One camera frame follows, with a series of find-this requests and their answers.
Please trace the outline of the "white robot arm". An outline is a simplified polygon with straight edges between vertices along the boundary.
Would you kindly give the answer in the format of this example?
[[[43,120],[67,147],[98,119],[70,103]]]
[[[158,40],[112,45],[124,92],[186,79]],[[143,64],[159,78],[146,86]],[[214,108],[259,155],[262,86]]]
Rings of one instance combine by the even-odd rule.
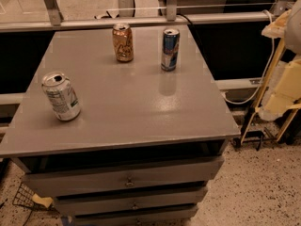
[[[282,13],[275,21],[267,25],[263,36],[284,39],[284,48],[301,54],[301,1],[292,9]],[[264,91],[259,116],[265,121],[274,121],[281,117],[290,106],[301,98],[301,59],[290,62],[279,61]]]

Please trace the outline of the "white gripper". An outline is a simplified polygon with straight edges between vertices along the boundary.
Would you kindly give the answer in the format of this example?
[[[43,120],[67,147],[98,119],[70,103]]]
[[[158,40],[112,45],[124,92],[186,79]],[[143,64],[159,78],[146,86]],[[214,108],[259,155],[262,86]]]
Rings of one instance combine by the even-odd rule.
[[[287,10],[267,25],[261,34],[267,38],[283,38],[291,10]],[[264,93],[259,116],[265,121],[282,117],[290,105],[301,98],[301,59],[289,63],[280,61]]]

